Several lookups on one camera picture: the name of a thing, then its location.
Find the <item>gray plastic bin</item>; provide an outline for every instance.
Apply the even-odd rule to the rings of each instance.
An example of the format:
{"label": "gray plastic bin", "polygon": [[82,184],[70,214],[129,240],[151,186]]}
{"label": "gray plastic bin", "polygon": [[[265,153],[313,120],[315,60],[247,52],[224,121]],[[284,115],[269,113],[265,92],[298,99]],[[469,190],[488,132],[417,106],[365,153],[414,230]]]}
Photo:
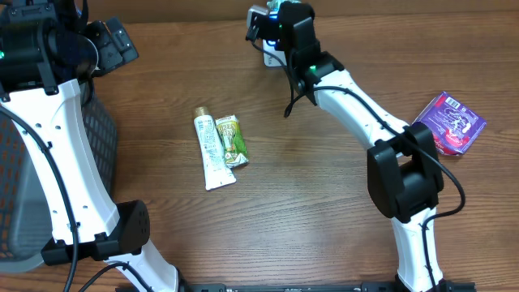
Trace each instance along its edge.
{"label": "gray plastic bin", "polygon": [[[111,192],[117,153],[114,120],[82,84],[88,142],[106,190]],[[43,264],[41,248],[52,238],[49,207],[15,125],[0,115],[0,273],[23,273]]]}

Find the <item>barcode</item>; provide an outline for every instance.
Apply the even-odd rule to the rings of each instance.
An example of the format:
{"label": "barcode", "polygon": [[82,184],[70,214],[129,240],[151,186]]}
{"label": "barcode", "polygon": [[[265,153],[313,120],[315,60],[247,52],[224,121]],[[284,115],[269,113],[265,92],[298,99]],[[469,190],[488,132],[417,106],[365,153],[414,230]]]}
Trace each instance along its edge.
{"label": "barcode", "polygon": [[456,110],[457,110],[457,108],[460,107],[460,103],[457,101],[454,101],[454,99],[452,97],[448,97],[445,102],[447,102],[449,105],[451,105]]}

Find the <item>robotic arm link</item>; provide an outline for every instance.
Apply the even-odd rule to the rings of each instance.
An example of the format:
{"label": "robotic arm link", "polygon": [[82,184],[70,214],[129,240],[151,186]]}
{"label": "robotic arm link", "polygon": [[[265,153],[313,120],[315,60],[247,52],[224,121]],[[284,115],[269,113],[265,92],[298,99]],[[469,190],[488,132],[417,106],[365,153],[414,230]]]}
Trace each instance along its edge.
{"label": "robotic arm link", "polygon": [[[72,0],[14,0],[0,15],[0,112],[15,120],[49,205],[53,232],[41,255],[48,265],[73,264],[65,290],[70,289],[77,260],[92,257],[109,266],[82,290],[106,270],[118,268],[139,291],[286,292],[312,288],[318,292],[390,292],[434,287],[475,291],[473,283],[443,280],[436,261],[433,222],[427,222],[436,213],[443,179],[431,133],[420,123],[408,126],[387,113],[340,62],[322,52],[315,38],[314,17],[308,4],[283,2],[276,17],[268,9],[253,6],[247,17],[247,39],[262,38],[273,43],[279,54],[284,53],[293,88],[338,118],[367,150],[368,191],[380,212],[391,218],[397,241],[396,282],[189,286],[149,239],[144,203],[115,204],[110,199],[82,120],[82,84],[91,84],[92,78],[139,57],[126,30],[118,19],[87,24],[86,1],[79,13]],[[412,156],[412,160],[400,167],[397,157],[402,155]],[[422,245],[428,247],[427,253]]]}

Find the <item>brown tabletop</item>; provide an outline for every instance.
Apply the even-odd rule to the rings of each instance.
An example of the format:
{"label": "brown tabletop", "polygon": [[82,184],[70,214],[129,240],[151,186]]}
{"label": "brown tabletop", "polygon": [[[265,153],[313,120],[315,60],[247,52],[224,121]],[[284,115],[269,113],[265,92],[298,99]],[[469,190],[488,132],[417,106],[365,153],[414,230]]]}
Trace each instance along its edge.
{"label": "brown tabletop", "polygon": [[[323,49],[388,112],[412,122],[442,91],[487,128],[463,157],[441,157],[465,187],[462,213],[435,224],[440,267],[480,291],[519,290],[519,13],[318,18]],[[127,25],[140,58],[96,79],[118,124],[114,200],[143,200],[152,240],[191,282],[231,285],[390,281],[397,249],[371,202],[366,153],[301,100],[244,41],[244,21]],[[207,192],[192,110],[236,114],[251,163]],[[457,206],[450,182],[439,210]],[[104,264],[79,262],[73,290]],[[57,291],[69,265],[1,275],[0,289]],[[117,271],[90,289],[127,284]]]}

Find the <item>wooden surface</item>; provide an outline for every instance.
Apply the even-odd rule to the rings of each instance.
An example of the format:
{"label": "wooden surface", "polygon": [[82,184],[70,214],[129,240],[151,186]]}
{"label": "wooden surface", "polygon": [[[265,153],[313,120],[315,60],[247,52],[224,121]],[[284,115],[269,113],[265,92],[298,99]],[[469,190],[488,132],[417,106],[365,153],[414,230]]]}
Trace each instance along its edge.
{"label": "wooden surface", "polygon": [[[519,9],[517,0],[308,0],[318,16],[417,14]],[[253,5],[267,0],[89,0],[91,19],[119,16],[127,23],[245,19]]]}
{"label": "wooden surface", "polygon": [[[390,113],[412,122],[446,90],[487,128],[441,157],[465,187],[463,212],[436,222],[439,262],[479,291],[518,291],[519,13],[319,18],[323,48]],[[243,39],[243,21],[134,24],[140,59],[96,80],[120,135],[115,200],[143,200],[152,240],[192,282],[344,284],[392,280],[390,221],[366,188],[366,154],[330,115],[300,101]],[[237,114],[251,163],[207,192],[191,111]],[[440,211],[457,206],[453,185]],[[74,290],[103,266],[79,263]],[[1,275],[2,290],[58,291],[69,266]],[[117,272],[92,291],[127,281]]]}

